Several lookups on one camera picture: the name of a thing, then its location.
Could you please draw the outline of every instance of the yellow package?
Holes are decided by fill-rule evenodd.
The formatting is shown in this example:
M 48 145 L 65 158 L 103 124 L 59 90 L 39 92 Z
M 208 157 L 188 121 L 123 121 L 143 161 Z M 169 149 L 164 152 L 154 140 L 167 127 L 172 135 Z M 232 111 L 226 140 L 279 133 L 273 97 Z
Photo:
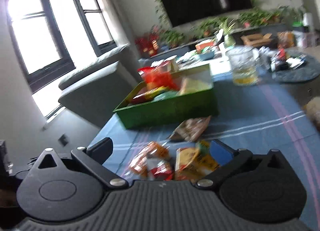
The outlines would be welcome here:
M 210 154 L 202 154 L 200 148 L 178 149 L 175 179 L 197 181 L 218 167 L 219 164 Z

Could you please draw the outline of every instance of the cardboard box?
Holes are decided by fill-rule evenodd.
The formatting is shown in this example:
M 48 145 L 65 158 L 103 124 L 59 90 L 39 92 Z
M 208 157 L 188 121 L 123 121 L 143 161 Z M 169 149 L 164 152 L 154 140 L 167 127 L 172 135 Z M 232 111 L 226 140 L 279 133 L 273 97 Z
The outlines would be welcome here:
M 244 45 L 253 46 L 253 47 L 260 47 L 264 45 L 268 45 L 271 43 L 270 37 L 272 36 L 271 33 L 266 35 L 262 34 L 252 34 L 248 36 L 242 36 L 241 39 L 244 42 Z

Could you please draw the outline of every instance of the orange package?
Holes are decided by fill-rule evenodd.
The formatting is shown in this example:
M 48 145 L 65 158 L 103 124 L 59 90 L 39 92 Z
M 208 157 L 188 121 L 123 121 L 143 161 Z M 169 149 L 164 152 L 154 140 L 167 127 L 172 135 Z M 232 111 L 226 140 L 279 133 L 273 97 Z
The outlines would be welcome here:
M 169 159 L 169 151 L 167 148 L 161 146 L 156 142 L 150 142 L 146 147 L 144 147 L 137 156 L 135 156 L 130 165 L 129 170 L 137 175 L 143 177 L 148 176 L 147 170 L 147 155 L 167 160 Z

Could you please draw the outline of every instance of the sofa armrest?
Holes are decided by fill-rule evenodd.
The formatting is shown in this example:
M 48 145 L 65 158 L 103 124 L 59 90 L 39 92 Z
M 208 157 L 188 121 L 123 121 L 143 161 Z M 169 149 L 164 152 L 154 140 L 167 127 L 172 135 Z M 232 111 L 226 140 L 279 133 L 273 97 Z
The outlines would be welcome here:
M 59 103 L 102 128 L 137 84 L 122 64 L 115 62 L 63 90 Z

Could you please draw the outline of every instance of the plastic container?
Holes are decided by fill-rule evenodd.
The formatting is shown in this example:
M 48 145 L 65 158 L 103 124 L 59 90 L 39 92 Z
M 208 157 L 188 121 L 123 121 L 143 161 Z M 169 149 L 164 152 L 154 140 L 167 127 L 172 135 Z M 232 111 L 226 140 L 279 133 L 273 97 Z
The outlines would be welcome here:
M 251 46 L 237 46 L 226 52 L 232 69 L 233 83 L 236 85 L 256 84 L 258 81 L 252 50 Z

